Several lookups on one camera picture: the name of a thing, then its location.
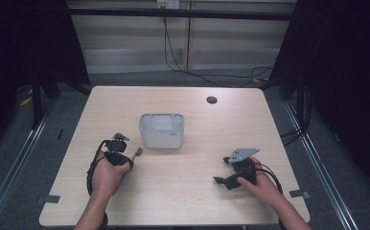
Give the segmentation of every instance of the gray carpet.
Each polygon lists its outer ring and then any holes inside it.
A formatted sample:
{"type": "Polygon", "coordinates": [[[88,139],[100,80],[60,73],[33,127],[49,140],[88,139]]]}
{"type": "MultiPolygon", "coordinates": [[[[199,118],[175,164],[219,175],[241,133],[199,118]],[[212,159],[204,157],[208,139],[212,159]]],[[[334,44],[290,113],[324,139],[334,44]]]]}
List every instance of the gray carpet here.
{"type": "MultiPolygon", "coordinates": [[[[226,74],[245,77],[250,75],[250,70],[203,70],[197,72],[199,74],[226,74]]],[[[268,72],[265,72],[260,78],[267,76],[268,72]]],[[[92,86],[164,85],[213,87],[217,85],[209,81],[214,81],[222,86],[241,86],[249,82],[247,78],[218,76],[206,77],[203,80],[195,75],[189,76],[173,71],[94,75],[90,78],[92,86]]],[[[260,83],[253,81],[246,87],[257,87],[259,85],[260,83]]],[[[87,96],[76,92],[69,86],[60,85],[60,89],[61,95],[55,101],[55,106],[49,114],[47,124],[0,215],[0,229],[46,229],[38,223],[38,217],[43,206],[36,204],[35,201],[39,196],[49,194],[63,155],[68,148],[87,100],[87,96]]],[[[24,93],[20,93],[20,99],[24,97],[24,93]]],[[[283,134],[290,131],[293,125],[286,111],[285,104],[278,94],[278,88],[269,88],[265,91],[265,95],[279,133],[283,134]]],[[[25,107],[15,106],[6,123],[6,128],[3,130],[3,135],[0,139],[0,185],[30,133],[32,119],[33,110],[32,105],[29,103],[25,107]]],[[[358,229],[370,229],[370,180],[353,163],[350,152],[335,140],[334,133],[315,109],[312,112],[309,134],[337,189],[350,208],[358,229]]],[[[306,202],[312,217],[310,221],[312,228],[344,229],[301,141],[298,139],[288,145],[286,151],[299,186],[303,191],[311,195],[310,198],[306,199],[306,202]]],[[[240,227],[198,226],[194,227],[194,229],[236,230],[240,229],[240,227]]],[[[277,225],[249,226],[249,229],[279,229],[279,227],[277,225]]]]}

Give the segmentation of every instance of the black curtain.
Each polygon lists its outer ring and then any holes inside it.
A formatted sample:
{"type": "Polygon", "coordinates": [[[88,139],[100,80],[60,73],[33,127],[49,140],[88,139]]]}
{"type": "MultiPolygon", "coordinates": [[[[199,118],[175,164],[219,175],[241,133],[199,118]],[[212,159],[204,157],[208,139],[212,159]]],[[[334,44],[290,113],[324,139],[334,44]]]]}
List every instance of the black curtain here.
{"type": "Polygon", "coordinates": [[[50,98],[56,82],[90,84],[69,14],[19,8],[66,8],[65,0],[0,0],[0,131],[21,85],[40,84],[50,98]]]}
{"type": "Polygon", "coordinates": [[[313,20],[289,24],[270,79],[284,97],[302,81],[370,177],[370,0],[298,0],[295,13],[313,20]]]}

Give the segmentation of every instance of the gray plastic container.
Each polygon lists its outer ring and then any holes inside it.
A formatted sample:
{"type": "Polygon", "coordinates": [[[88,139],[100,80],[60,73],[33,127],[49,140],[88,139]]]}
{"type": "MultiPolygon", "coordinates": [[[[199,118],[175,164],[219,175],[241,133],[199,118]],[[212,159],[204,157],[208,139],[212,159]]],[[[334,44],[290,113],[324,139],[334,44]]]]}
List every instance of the gray plastic container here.
{"type": "Polygon", "coordinates": [[[178,149],[182,147],[185,119],[179,113],[145,113],[138,127],[144,147],[178,149]]]}

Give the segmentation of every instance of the left hand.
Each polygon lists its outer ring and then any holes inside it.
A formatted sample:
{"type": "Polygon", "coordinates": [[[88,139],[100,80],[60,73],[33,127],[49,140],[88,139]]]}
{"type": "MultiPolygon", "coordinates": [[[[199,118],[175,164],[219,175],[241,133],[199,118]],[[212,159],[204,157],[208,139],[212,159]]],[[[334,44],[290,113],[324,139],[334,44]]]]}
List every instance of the left hand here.
{"type": "Polygon", "coordinates": [[[126,162],[123,166],[114,166],[104,157],[104,152],[99,152],[99,159],[92,177],[92,194],[112,196],[121,182],[124,173],[130,170],[130,164],[126,162]]]}

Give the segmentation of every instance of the black cable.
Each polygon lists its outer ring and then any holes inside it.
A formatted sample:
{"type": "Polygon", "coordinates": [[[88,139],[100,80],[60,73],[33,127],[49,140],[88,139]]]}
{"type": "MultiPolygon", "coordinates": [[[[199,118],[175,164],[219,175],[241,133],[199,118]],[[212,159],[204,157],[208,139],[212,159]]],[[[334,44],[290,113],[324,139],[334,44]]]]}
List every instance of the black cable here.
{"type": "Polygon", "coordinates": [[[304,106],[305,106],[305,110],[306,110],[306,115],[304,116],[303,124],[299,128],[293,128],[292,130],[288,131],[287,133],[284,133],[284,134],[280,135],[282,138],[293,135],[289,139],[283,140],[284,147],[288,146],[289,144],[291,144],[292,142],[294,142],[298,138],[302,137],[302,135],[304,135],[308,130],[310,120],[311,120],[311,116],[312,116],[312,98],[311,98],[307,88],[305,89],[304,96],[305,96],[304,106]]]}
{"type": "MultiPolygon", "coordinates": [[[[98,149],[96,150],[95,156],[93,157],[92,163],[90,164],[90,168],[87,171],[86,187],[87,187],[87,192],[89,193],[90,196],[92,195],[93,172],[95,171],[96,166],[98,165],[99,161],[101,161],[104,158],[104,156],[102,156],[101,158],[98,158],[99,157],[99,152],[101,152],[102,146],[106,143],[108,143],[108,141],[106,141],[106,140],[101,142],[98,149]]],[[[102,225],[100,226],[99,229],[102,229],[102,230],[106,229],[107,223],[108,223],[108,217],[107,217],[107,214],[104,213],[104,221],[102,222],[102,225]]]]}
{"type": "MultiPolygon", "coordinates": [[[[276,184],[276,186],[277,186],[277,189],[278,189],[278,191],[281,193],[281,195],[283,195],[284,193],[283,193],[283,187],[281,186],[281,183],[280,183],[280,181],[278,180],[278,178],[277,178],[277,176],[275,176],[275,173],[268,167],[268,166],[266,166],[266,165],[264,165],[264,164],[262,164],[262,163],[254,163],[254,164],[256,164],[256,165],[261,165],[261,166],[264,166],[265,168],[266,168],[266,170],[264,170],[264,169],[256,169],[256,171],[258,171],[258,172],[264,172],[264,173],[267,173],[268,175],[270,175],[271,176],[271,178],[272,178],[272,180],[274,180],[274,182],[275,182],[275,184],[276,184]]],[[[279,223],[279,225],[280,225],[280,228],[282,229],[282,230],[286,230],[287,228],[284,226],[284,224],[281,222],[281,220],[280,219],[278,219],[278,223],[279,223]]]]}
{"type": "Polygon", "coordinates": [[[245,87],[245,86],[249,85],[249,84],[253,81],[253,78],[254,78],[254,77],[257,77],[257,76],[262,75],[262,74],[263,74],[263,73],[265,73],[267,70],[272,69],[272,66],[274,65],[274,64],[271,64],[271,65],[269,65],[269,66],[260,66],[260,67],[255,67],[255,68],[253,68],[253,69],[251,70],[251,72],[250,72],[250,75],[249,75],[249,76],[220,75],[220,74],[204,74],[204,75],[200,75],[200,74],[195,74],[195,73],[192,73],[192,72],[189,72],[189,71],[185,71],[185,70],[183,70],[183,69],[179,66],[179,64],[177,63],[176,58],[175,58],[175,56],[174,56],[174,54],[173,54],[173,45],[172,45],[172,43],[171,43],[170,35],[169,35],[169,33],[168,33],[168,29],[167,29],[167,19],[166,19],[165,17],[163,17],[163,21],[164,21],[164,28],[165,28],[165,30],[164,30],[164,54],[165,54],[165,62],[166,62],[166,64],[167,64],[167,66],[168,66],[171,70],[173,70],[173,71],[175,71],[175,72],[184,73],[184,74],[187,74],[187,75],[189,75],[189,76],[193,76],[193,77],[198,77],[198,78],[200,78],[200,79],[202,79],[202,80],[204,80],[204,81],[207,81],[207,82],[209,82],[209,83],[211,83],[211,84],[214,84],[214,85],[216,85],[216,86],[219,86],[219,87],[231,87],[231,86],[227,86],[227,85],[219,84],[219,83],[213,82],[213,81],[211,81],[211,80],[208,80],[208,79],[206,79],[206,78],[204,78],[204,77],[224,77],[224,78],[235,78],[235,79],[249,79],[249,81],[248,81],[247,83],[237,86],[237,87],[245,87]],[[167,55],[167,40],[168,40],[168,43],[169,43],[169,46],[170,46],[171,56],[173,57],[173,62],[175,63],[175,66],[176,66],[176,68],[177,68],[177,69],[172,68],[172,66],[168,63],[168,55],[167,55]],[[258,74],[253,75],[254,70],[259,69],[259,68],[265,68],[265,70],[263,70],[262,72],[260,72],[260,73],[258,73],[258,74]]]}

